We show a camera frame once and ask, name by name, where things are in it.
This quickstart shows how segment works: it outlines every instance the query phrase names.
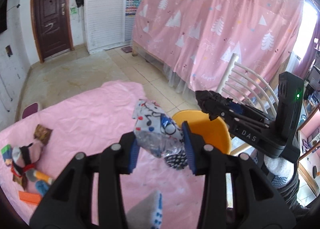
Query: pink bed sheet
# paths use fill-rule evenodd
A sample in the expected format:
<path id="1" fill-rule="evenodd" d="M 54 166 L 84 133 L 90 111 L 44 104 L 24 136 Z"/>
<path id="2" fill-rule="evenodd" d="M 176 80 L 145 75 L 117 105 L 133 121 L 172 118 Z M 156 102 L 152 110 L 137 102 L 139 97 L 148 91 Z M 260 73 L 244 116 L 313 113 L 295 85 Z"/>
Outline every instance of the pink bed sheet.
<path id="1" fill-rule="evenodd" d="M 193 91 L 216 90 L 233 53 L 269 82 L 292 51 L 303 5 L 304 0 L 142 0 L 133 40 Z"/>
<path id="2" fill-rule="evenodd" d="M 23 146 L 33 142 L 37 124 L 53 129 L 49 144 L 44 148 L 36 167 L 57 178 L 73 158 L 83 151 L 87 155 L 102 152 L 121 135 L 132 131 L 134 105 L 145 98 L 137 83 L 112 81 L 84 92 L 23 119 L 0 132 L 0 148 L 6 144 Z M 199 217 L 204 177 L 195 177 L 189 168 L 175 171 L 162 159 L 140 150 L 137 168 L 130 176 L 121 176 L 125 210 L 158 189 L 163 193 L 164 220 L 162 228 L 196 228 Z M 28 223 L 35 206 L 19 200 L 22 188 L 12 182 L 12 173 L 0 161 L 0 185 L 17 213 Z M 29 192 L 36 192 L 29 185 Z M 93 185 L 93 222 L 97 224 L 97 180 Z"/>

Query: orange foam block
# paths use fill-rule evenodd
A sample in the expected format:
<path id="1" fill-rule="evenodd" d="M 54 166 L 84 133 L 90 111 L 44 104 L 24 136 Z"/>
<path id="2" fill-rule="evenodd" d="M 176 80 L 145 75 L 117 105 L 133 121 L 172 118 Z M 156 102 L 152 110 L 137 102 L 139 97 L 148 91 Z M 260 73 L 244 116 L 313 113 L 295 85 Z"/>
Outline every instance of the orange foam block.
<path id="1" fill-rule="evenodd" d="M 19 191 L 19 198 L 21 201 L 31 205 L 38 205 L 42 199 L 39 194 L 33 194 L 23 191 Z"/>

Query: purple curtain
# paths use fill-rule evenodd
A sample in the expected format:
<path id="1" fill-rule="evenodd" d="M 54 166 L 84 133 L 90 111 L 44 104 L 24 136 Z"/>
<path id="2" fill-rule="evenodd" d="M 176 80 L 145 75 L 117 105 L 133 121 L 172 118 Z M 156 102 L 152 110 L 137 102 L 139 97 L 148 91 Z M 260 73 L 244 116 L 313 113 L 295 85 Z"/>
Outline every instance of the purple curtain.
<path id="1" fill-rule="evenodd" d="M 310 41 L 308 50 L 304 56 L 304 58 L 302 59 L 302 61 L 300 62 L 300 64 L 297 66 L 297 68 L 295 69 L 295 71 L 293 72 L 295 75 L 297 75 L 298 77 L 304 79 L 308 73 L 308 69 L 310 68 L 313 60 L 315 59 L 316 56 L 316 44 L 314 43 L 314 39 L 315 38 L 319 38 L 320 39 L 320 15 L 318 14 L 318 20 L 315 26 L 315 30 L 313 32 L 312 35 L 312 39 Z"/>

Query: wooden bed leg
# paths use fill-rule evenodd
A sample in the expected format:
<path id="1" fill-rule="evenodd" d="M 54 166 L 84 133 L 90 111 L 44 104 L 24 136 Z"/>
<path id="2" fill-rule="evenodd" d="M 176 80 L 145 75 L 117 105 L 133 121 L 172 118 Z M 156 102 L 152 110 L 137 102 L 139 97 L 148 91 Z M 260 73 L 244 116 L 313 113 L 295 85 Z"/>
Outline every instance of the wooden bed leg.
<path id="1" fill-rule="evenodd" d="M 132 48 L 132 56 L 133 57 L 138 56 L 138 53 L 136 52 L 136 50 L 134 48 Z"/>

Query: doormat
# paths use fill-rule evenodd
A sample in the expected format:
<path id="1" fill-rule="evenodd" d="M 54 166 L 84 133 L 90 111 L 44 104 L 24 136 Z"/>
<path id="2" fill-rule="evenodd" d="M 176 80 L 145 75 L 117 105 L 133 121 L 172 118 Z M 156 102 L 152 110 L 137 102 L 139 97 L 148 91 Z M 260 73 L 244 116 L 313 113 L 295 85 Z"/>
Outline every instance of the doormat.
<path id="1" fill-rule="evenodd" d="M 123 50 L 125 53 L 129 53 L 129 52 L 132 52 L 132 47 L 131 46 L 124 47 L 124 48 L 121 48 L 121 50 Z"/>

